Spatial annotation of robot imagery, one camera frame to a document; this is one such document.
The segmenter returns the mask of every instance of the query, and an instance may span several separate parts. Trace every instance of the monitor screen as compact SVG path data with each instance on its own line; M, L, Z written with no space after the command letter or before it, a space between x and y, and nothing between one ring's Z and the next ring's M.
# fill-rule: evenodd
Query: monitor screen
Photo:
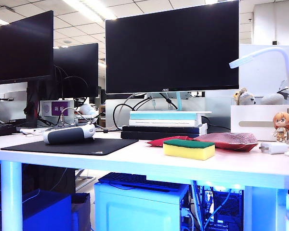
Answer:
M0 84L50 79L53 11L0 26Z
M62 98L98 96L98 43L55 49L53 61Z
M238 89L238 1L106 21L106 92Z

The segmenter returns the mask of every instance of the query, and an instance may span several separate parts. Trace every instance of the anime figurine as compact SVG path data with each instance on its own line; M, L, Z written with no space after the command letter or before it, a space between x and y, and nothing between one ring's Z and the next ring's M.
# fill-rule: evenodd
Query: anime figurine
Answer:
M289 133L289 114L286 112L279 112L273 118L275 132L273 135L278 142L288 142L287 135Z

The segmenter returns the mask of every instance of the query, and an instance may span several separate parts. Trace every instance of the white charger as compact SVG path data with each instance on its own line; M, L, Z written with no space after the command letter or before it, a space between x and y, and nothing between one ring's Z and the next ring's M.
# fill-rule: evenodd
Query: white charger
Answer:
M282 154L288 151L289 145L282 142L262 142L259 149L266 154Z

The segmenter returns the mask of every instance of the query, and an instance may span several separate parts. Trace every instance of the mouse pad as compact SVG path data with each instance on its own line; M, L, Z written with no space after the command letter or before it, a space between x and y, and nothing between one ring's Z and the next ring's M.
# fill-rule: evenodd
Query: mouse pad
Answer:
M1 149L37 153L107 155L137 141L138 140L87 138L76 143L49 145L45 144L44 141L38 141Z

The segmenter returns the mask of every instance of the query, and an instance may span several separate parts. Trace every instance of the yellow sponge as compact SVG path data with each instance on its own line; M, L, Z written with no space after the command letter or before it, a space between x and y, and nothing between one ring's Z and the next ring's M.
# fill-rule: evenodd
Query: yellow sponge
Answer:
M165 155L206 160L214 156L215 145L213 142L174 139L164 141L163 150Z

